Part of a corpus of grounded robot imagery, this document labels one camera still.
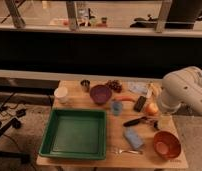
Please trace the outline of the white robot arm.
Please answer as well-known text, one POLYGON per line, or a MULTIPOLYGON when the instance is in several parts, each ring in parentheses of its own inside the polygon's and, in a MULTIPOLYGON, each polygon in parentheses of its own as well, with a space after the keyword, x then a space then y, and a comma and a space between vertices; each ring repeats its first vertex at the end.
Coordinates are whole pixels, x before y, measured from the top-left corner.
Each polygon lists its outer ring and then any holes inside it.
POLYGON ((202 116, 202 70, 190 66, 166 74, 162 79, 162 90, 156 98, 156 104, 160 111, 160 130, 168 129, 171 115, 182 104, 190 106, 202 116))

